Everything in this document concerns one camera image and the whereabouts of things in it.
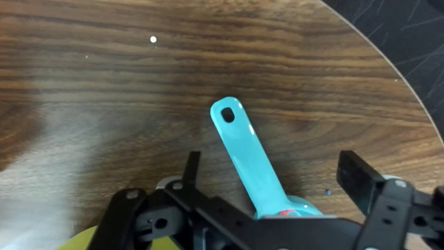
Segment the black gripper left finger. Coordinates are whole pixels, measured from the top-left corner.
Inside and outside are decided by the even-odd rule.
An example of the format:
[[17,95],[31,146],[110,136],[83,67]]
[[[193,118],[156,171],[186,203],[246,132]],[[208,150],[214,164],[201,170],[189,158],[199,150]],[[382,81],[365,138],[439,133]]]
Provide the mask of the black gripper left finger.
[[168,181],[150,195],[139,188],[117,192],[88,250],[150,250],[151,243],[161,238],[169,238],[181,250],[192,249],[193,229],[189,218],[168,190],[196,186],[200,156],[200,151],[192,151],[183,176]]

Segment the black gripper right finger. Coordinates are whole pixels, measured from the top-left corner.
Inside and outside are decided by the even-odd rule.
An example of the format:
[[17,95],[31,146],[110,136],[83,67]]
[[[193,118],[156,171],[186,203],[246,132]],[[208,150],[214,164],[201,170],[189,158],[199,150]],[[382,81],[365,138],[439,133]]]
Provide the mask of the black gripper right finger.
[[423,193],[404,179],[386,179],[351,150],[339,154],[336,179],[366,217],[357,250],[404,250],[408,235],[444,250],[444,186]]

